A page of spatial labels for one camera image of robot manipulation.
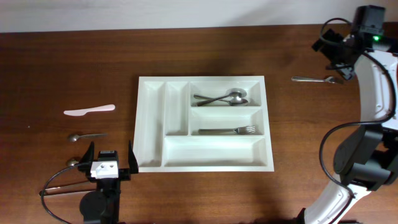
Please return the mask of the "large metal spoon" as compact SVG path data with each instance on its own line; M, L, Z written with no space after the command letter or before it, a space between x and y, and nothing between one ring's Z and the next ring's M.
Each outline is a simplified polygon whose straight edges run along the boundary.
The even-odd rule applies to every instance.
M194 94L193 97L198 100L210 100L211 99L211 97L197 95L197 94ZM229 104L230 106L246 106L249 103L248 100L246 100L244 98L232 98L231 100L220 100L220 101L225 102L225 103Z
M211 98L210 100L199 101L196 103L197 106L205 106L207 104L213 103L215 101L220 101L225 98L244 98L247 95L246 91L241 88L231 88L226 91L226 94L216 98Z

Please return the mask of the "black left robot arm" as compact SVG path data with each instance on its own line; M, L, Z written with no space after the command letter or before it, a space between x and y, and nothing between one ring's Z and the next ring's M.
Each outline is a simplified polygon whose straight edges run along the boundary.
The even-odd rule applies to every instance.
M94 158L95 144L90 146L79 161L78 170L86 175L89 182L96 184L80 201L80 213L84 223L114 224L119 222L121 182L130 181L139 172L132 143L128 144L128 168L119 167L117 151L100 151Z

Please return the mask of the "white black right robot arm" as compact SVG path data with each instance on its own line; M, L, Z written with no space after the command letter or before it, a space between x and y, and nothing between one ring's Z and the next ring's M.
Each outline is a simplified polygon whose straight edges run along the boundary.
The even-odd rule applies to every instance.
M330 61L328 70L345 80L358 79L361 119L324 135L319 161L330 181L294 223L341 223L361 198L397 179L397 40L384 36L385 11L381 6L359 6L347 23L351 30L346 37L322 27L312 46ZM335 151L331 174L323 160L326 140L352 126L356 130Z

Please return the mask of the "metal fork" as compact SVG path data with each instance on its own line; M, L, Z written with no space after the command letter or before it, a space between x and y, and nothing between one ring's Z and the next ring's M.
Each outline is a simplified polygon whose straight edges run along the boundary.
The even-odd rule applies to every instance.
M227 128L227 129L199 129L198 133L205 134L205 133L233 133L238 135L246 135L252 134L256 132L255 126L242 126L238 128Z
M334 83L343 84L343 81L333 76L326 78L309 78L309 77L292 77L293 82L320 82L320 83Z

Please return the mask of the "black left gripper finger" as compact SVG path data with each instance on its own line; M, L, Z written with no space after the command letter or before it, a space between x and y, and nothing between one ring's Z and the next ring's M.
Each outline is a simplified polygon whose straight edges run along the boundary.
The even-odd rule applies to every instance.
M128 164L129 164L129 172L130 174L138 174L139 173L139 165L137 163L137 159L133 152L133 145L131 140L129 140L128 144Z
M90 142L88 150L85 152L83 157L80 159L80 164L86 163L86 162L92 162L94 159L94 153L95 153L95 144L92 141L92 142Z

